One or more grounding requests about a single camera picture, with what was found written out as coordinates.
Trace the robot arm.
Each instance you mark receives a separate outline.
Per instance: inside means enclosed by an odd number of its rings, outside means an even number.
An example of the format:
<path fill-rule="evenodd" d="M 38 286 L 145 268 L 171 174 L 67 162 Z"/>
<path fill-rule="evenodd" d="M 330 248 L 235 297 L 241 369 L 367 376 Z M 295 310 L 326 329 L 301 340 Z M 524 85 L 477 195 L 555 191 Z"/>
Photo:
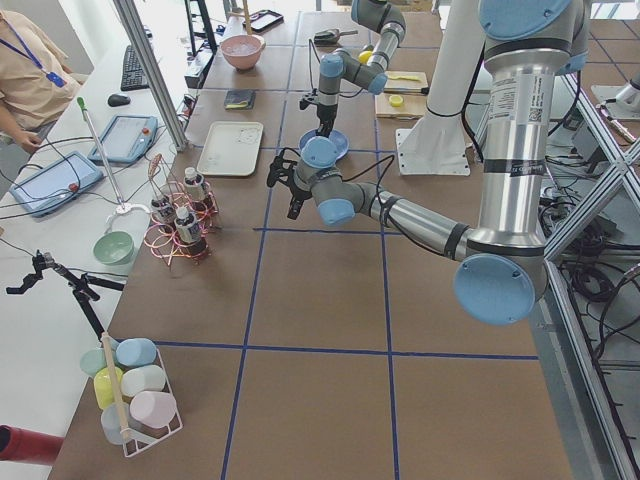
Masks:
<path fill-rule="evenodd" d="M 285 185 L 296 218 L 313 200 L 324 224 L 363 214 L 417 246 L 458 262 L 454 291 L 472 317 L 493 325 L 526 318 L 544 294 L 545 240 L 537 231 L 541 182 L 555 79 L 579 71 L 588 54 L 587 1 L 455 1 L 447 20 L 423 117 L 397 144 L 404 174 L 450 174 L 464 167 L 465 106 L 480 69 L 492 78 L 482 150 L 479 220 L 470 227 L 385 190 L 346 180 L 330 135 L 343 82 L 372 94 L 384 90 L 391 58 L 407 25 L 386 1 L 356 1 L 351 18 L 378 35 L 370 58 L 345 49 L 322 57 L 319 84 L 302 107 L 314 106 L 318 129 L 299 160 L 274 158 L 267 184 Z"/>
<path fill-rule="evenodd" d="M 319 85 L 300 101 L 301 110 L 311 104 L 317 107 L 319 127 L 315 131 L 316 136 L 329 137 L 333 130 L 342 80 L 374 95 L 383 92 L 391 57 L 405 38 L 404 16 L 395 5 L 387 1 L 353 1 L 351 18 L 360 26 L 378 33 L 380 38 L 365 63 L 344 48 L 338 48 L 322 57 Z"/>

